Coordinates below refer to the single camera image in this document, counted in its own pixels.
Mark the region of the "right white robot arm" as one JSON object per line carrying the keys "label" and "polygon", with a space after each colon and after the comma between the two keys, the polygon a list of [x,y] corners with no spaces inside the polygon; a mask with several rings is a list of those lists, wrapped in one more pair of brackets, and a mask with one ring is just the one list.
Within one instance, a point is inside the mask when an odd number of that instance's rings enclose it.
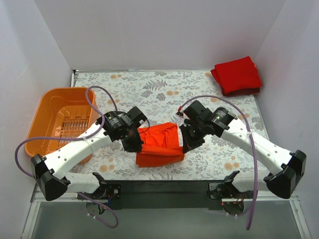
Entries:
{"label": "right white robot arm", "polygon": [[178,109],[176,114],[184,119],[179,127],[184,153],[202,146],[207,135],[214,135],[256,156],[266,167],[266,170],[254,173],[232,172],[211,189],[216,198],[237,198],[261,190],[288,199],[304,176],[307,159],[304,152],[291,152],[273,144],[248,130],[240,119],[223,107],[211,111],[195,100],[185,110]]}

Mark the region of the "orange t-shirt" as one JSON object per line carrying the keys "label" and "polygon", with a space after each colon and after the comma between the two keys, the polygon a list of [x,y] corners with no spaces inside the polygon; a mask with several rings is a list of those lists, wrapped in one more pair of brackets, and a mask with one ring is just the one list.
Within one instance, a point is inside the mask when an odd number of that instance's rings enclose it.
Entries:
{"label": "orange t-shirt", "polygon": [[139,133],[144,143],[142,151],[136,154],[138,167],[162,167],[184,160],[177,124],[167,122],[140,128]]}

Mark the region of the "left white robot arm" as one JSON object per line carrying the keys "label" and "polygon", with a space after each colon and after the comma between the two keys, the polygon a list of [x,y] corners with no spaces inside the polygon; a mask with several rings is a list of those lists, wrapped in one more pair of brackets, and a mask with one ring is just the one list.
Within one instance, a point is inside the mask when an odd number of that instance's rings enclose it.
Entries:
{"label": "left white robot arm", "polygon": [[127,113],[107,112],[76,140],[45,156],[37,154],[32,157],[32,174],[45,199],[53,201],[65,193],[81,193],[80,198],[99,200],[117,197],[114,191],[120,190],[120,186],[109,185],[99,173],[78,174],[70,170],[114,141],[121,141],[126,152],[141,152],[143,141],[138,129],[147,121],[148,118],[138,107]]}

